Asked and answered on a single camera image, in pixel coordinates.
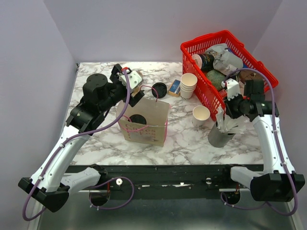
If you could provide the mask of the black coffee cup lid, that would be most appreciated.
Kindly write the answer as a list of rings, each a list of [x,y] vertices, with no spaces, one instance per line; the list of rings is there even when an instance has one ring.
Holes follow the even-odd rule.
[[[135,114],[129,117],[130,121],[133,123],[138,123],[138,124],[142,124],[142,125],[146,125],[147,121],[145,119],[144,116],[139,115],[139,114]]]

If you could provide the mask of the white paper cup stack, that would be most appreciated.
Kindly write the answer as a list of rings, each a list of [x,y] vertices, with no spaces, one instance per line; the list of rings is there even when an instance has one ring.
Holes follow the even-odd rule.
[[[180,79],[180,96],[184,100],[188,100],[196,89],[198,78],[192,73],[185,73]]]

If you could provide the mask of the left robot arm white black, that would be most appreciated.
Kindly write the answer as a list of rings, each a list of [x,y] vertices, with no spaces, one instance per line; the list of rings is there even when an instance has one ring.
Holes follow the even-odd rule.
[[[68,177],[64,173],[89,138],[102,131],[100,125],[112,107],[123,101],[126,109],[141,100],[142,82],[140,73],[119,64],[113,67],[109,78],[100,73],[87,77],[83,96],[71,110],[53,151],[31,177],[23,177],[18,183],[29,198],[57,212],[71,195],[85,188],[102,189],[106,185],[107,171],[96,164]]]

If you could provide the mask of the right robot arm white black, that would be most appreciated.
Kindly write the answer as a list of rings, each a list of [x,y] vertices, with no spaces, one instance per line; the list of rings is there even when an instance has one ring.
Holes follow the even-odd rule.
[[[239,183],[251,192],[256,201],[289,202],[305,184],[302,174],[297,174],[291,164],[279,125],[279,112],[273,101],[267,101],[263,80],[247,80],[244,94],[233,79],[223,83],[227,97],[226,114],[232,119],[246,116],[253,124],[263,155],[263,172],[257,173],[244,166],[234,166],[221,175],[223,186],[230,188]]]

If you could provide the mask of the blue orange sponge pack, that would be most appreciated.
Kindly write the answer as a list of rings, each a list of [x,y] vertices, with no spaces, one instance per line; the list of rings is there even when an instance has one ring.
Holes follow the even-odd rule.
[[[173,97],[180,96],[180,80],[174,80],[168,89],[168,94]]]

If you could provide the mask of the cardboard cup carrier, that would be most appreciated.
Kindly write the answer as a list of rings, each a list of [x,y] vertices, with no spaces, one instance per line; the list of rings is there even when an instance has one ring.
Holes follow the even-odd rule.
[[[140,71],[136,71],[136,72],[137,72],[137,73],[140,75],[140,77],[143,79],[143,74],[142,74]],[[137,86],[137,88],[135,88],[135,89],[133,90],[133,93],[131,94],[132,97],[134,97],[134,96],[141,90],[142,83],[143,83],[143,80],[142,80],[141,83]]]

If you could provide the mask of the white wrapped straws bundle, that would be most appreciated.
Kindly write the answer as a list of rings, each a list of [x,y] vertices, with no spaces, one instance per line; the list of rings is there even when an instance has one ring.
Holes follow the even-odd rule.
[[[215,115],[217,122],[217,129],[224,134],[238,134],[243,132],[243,124],[237,119],[232,119],[230,116],[224,114],[221,106],[217,108]]]

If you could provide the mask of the red plastic basket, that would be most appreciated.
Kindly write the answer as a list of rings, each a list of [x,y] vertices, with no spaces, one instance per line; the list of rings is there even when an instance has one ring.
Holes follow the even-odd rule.
[[[218,107],[225,108],[224,97],[226,91],[217,91],[212,83],[206,78],[205,74],[192,59],[193,54],[204,53],[209,47],[226,43],[230,50],[243,60],[244,67],[256,69],[264,74],[270,81],[272,87],[276,87],[278,80],[266,69],[264,64],[257,61],[230,31],[222,30],[216,33],[205,34],[181,44],[182,51],[182,72],[192,73],[198,78],[194,94],[198,97],[202,105],[210,110],[212,120],[216,120],[215,114]]]

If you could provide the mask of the brown lid tub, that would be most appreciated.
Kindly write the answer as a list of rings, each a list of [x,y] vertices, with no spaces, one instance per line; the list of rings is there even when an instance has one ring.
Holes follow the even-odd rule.
[[[237,79],[239,80],[240,92],[243,95],[246,81],[247,80],[262,80],[262,76],[251,70],[242,70],[237,75]]]

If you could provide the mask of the grey metal straw holder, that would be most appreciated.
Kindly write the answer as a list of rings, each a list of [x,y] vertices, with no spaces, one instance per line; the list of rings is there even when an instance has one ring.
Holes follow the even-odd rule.
[[[233,137],[234,133],[222,133],[217,126],[217,122],[211,128],[208,134],[208,142],[216,148],[223,148]]]

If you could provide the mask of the grey white plastic bag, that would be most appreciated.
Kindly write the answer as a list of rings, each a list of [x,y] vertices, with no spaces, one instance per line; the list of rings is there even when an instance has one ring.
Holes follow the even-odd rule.
[[[230,52],[226,43],[209,47],[205,54],[210,54],[214,57],[213,68],[224,75],[243,68],[243,60]]]

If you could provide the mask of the dark noodle cup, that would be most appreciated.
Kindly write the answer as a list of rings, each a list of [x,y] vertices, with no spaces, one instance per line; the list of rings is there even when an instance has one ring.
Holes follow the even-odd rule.
[[[192,59],[201,71],[208,72],[214,69],[214,56],[211,54],[194,54],[192,55]]]

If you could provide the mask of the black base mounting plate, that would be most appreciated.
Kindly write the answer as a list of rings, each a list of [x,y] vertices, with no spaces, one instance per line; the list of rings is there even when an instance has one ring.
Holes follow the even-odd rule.
[[[103,182],[115,177],[122,177],[123,184],[110,183],[113,200],[133,199],[167,200],[167,199],[218,199],[220,192],[205,192],[200,190],[138,192],[137,188],[146,187],[196,187],[208,189],[238,188],[238,183],[230,178],[230,165],[105,165],[107,176]]]

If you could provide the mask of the aluminium rail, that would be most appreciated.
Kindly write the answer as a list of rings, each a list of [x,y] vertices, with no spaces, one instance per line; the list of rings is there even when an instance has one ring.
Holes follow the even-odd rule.
[[[174,187],[174,186],[166,186],[166,187],[158,187],[158,188],[151,188],[151,187],[146,187],[146,188],[140,188],[138,189],[137,188],[137,191],[138,192],[150,192],[150,191],[153,191],[153,192],[167,192],[167,191],[179,191],[179,190],[182,190],[182,191],[189,191],[189,190],[200,190],[200,191],[205,191],[205,192],[213,192],[213,191],[219,191],[219,192],[235,192],[235,191],[248,191],[247,188],[239,188],[239,189],[236,189],[236,188],[226,188],[226,189],[208,189],[208,188],[196,188],[196,187],[191,187],[191,186],[188,186],[188,187]],[[119,189],[119,190],[111,190],[111,192],[120,192],[120,191],[123,191],[122,189]],[[106,189],[85,189],[85,190],[81,190],[80,192],[94,192],[94,193],[98,193],[98,192],[106,192]]]

